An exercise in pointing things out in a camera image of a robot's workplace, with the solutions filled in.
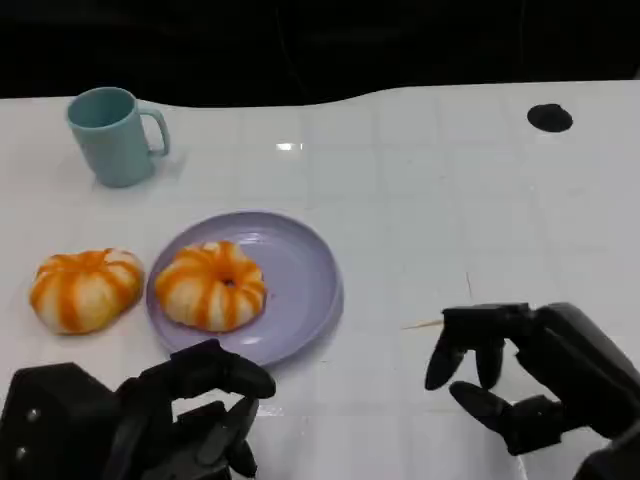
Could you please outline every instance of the toothpick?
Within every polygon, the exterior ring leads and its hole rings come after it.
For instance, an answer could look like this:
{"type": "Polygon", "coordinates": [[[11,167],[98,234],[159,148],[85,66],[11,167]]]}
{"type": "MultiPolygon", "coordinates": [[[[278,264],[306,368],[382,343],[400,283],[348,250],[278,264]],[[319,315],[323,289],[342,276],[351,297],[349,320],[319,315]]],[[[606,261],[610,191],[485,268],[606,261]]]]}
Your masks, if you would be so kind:
{"type": "Polygon", "coordinates": [[[402,330],[413,330],[414,328],[435,327],[436,325],[442,325],[444,320],[431,320],[430,322],[423,322],[410,327],[403,327],[402,330]]]}

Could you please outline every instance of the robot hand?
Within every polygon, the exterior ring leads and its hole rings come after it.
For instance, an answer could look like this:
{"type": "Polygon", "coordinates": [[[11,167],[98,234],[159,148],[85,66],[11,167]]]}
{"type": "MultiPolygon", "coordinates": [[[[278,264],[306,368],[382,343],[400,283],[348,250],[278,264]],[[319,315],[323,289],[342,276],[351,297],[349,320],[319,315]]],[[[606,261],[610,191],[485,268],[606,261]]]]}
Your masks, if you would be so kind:
{"type": "Polygon", "coordinates": [[[258,399],[275,394],[262,368],[209,340],[130,378],[114,393],[77,365],[18,370],[0,421],[0,480],[230,480],[256,474],[247,433],[258,399]],[[239,393],[173,419],[172,402],[239,393]]]}
{"type": "Polygon", "coordinates": [[[443,315],[444,328],[427,368],[427,390],[447,383],[465,353],[474,350],[482,388],[454,382],[449,391],[504,438],[510,454],[557,444],[562,433],[590,427],[614,441],[592,454],[576,479],[640,478],[640,460],[635,460],[640,458],[640,374],[582,311],[568,303],[538,310],[527,304],[490,304],[449,308],[443,315]],[[559,401],[539,395],[512,405],[488,391],[500,377],[505,339],[518,348],[520,365],[559,401]]]}

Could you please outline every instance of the toy pumpkin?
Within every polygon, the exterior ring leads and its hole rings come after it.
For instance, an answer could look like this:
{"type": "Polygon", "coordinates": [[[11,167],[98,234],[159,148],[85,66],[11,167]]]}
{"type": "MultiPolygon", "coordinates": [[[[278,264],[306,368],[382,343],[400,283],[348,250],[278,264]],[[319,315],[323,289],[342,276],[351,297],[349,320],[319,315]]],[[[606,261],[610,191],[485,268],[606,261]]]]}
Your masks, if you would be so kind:
{"type": "Polygon", "coordinates": [[[123,250],[53,255],[38,270],[29,301],[52,331],[88,333],[133,305],[143,281],[140,261],[123,250]]]}

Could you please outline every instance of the orange striped pumpkin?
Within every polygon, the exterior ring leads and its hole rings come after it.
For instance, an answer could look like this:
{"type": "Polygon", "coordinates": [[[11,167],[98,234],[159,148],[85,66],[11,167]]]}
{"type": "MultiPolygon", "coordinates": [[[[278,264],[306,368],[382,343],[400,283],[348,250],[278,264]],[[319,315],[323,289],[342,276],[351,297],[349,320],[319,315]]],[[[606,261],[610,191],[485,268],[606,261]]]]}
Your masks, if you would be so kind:
{"type": "Polygon", "coordinates": [[[29,301],[54,332],[88,333],[135,303],[143,281],[142,265],[129,252],[108,248],[54,255],[38,270],[29,301]]]}
{"type": "Polygon", "coordinates": [[[175,322],[228,332],[251,321],[264,306],[262,271],[230,242],[183,248],[158,275],[156,297],[175,322]]]}

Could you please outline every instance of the plate rim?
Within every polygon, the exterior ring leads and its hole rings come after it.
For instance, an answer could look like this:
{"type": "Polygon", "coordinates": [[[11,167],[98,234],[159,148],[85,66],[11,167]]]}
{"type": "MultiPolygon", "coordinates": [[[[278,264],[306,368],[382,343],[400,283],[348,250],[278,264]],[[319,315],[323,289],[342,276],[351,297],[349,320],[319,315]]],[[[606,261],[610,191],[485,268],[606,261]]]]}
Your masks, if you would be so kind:
{"type": "MultiPolygon", "coordinates": [[[[313,343],[316,339],[318,339],[321,336],[321,334],[325,330],[328,330],[330,326],[337,324],[338,321],[342,318],[342,314],[344,313],[344,296],[345,296],[342,273],[340,271],[338,262],[336,261],[335,255],[333,254],[333,251],[329,247],[329,244],[318,234],[318,232],[315,231],[314,228],[288,215],[271,212],[268,210],[237,210],[233,212],[222,213],[219,215],[213,215],[211,217],[205,218],[204,220],[194,223],[193,225],[187,227],[186,229],[178,233],[175,237],[173,237],[169,241],[169,243],[167,243],[160,250],[158,255],[156,255],[156,258],[153,260],[153,263],[151,265],[151,269],[149,270],[149,276],[147,278],[147,282],[145,286],[145,310],[147,313],[147,319],[153,327],[153,330],[156,334],[156,338],[160,340],[160,343],[162,344],[162,346],[170,353],[175,353],[179,351],[179,349],[176,348],[174,345],[172,345],[170,340],[165,337],[165,335],[161,332],[161,330],[156,325],[156,322],[153,320],[153,316],[151,315],[150,304],[152,302],[152,299],[154,300],[156,299],[155,293],[153,292],[153,287],[151,285],[151,278],[157,276],[157,273],[154,275],[154,272],[156,271],[156,269],[159,268],[158,261],[160,260],[160,257],[162,257],[162,255],[167,250],[169,250],[174,244],[179,242],[179,240],[183,236],[188,235],[189,232],[197,229],[198,227],[200,227],[205,223],[208,223],[214,219],[223,219],[225,217],[237,217],[237,216],[243,216],[243,215],[256,215],[256,214],[270,216],[270,217],[277,217],[280,220],[290,222],[296,225],[298,228],[302,228],[303,230],[306,230],[312,236],[314,236],[316,240],[320,242],[322,247],[329,254],[329,258],[331,259],[331,270],[333,271],[333,274],[335,276],[336,291],[335,291],[335,294],[333,295],[333,298],[331,299],[331,305],[327,309],[327,313],[324,316],[323,320],[321,322],[318,322],[316,327],[308,335],[306,335],[303,340],[301,340],[300,342],[294,343],[293,347],[281,349],[280,351],[278,351],[277,354],[273,355],[271,358],[259,359],[257,361],[255,360],[253,361],[255,361],[260,366],[268,366],[268,365],[274,365],[276,363],[279,363],[285,360],[286,358],[292,357],[297,353],[299,353],[301,350],[303,350],[305,347],[307,347],[309,344],[313,343]]],[[[211,332],[211,335],[212,335],[212,338],[215,338],[216,334],[211,332]]]]}

